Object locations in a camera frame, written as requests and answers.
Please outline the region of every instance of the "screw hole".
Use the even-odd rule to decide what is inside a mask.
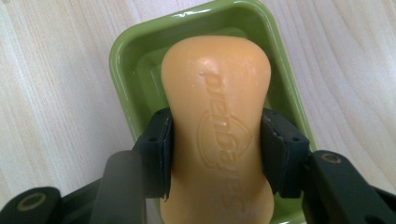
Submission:
[[[150,137],[148,139],[149,142],[157,142],[157,138],[156,137]]]
[[[364,218],[364,221],[366,221],[366,223],[369,223],[369,224],[385,224],[385,222],[383,220],[381,220],[379,217],[375,217],[372,215],[366,216]]]
[[[26,196],[18,203],[18,210],[21,212],[26,212],[32,209],[37,208],[41,205],[44,201],[46,201],[46,194],[41,192],[36,192],[31,195]]]

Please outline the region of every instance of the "clamp jaw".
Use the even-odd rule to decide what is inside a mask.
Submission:
[[[102,179],[61,198],[55,188],[30,189],[0,212],[0,223],[146,223],[146,199],[168,198],[173,124],[156,112],[133,150],[111,156]],[[308,224],[396,223],[396,197],[367,184],[349,160],[309,150],[308,139],[274,110],[262,112],[263,173],[273,193],[303,196]]]

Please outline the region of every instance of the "light wood grain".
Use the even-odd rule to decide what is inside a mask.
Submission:
[[[38,186],[63,194],[133,146],[108,71],[128,27],[206,2],[0,2],[0,207]],[[396,192],[396,4],[263,1],[273,12],[317,145]]]

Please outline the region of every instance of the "orange soap bar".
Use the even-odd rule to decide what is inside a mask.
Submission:
[[[262,224],[274,209],[262,173],[260,124],[271,67],[240,37],[176,43],[162,65],[175,143],[165,224]]]

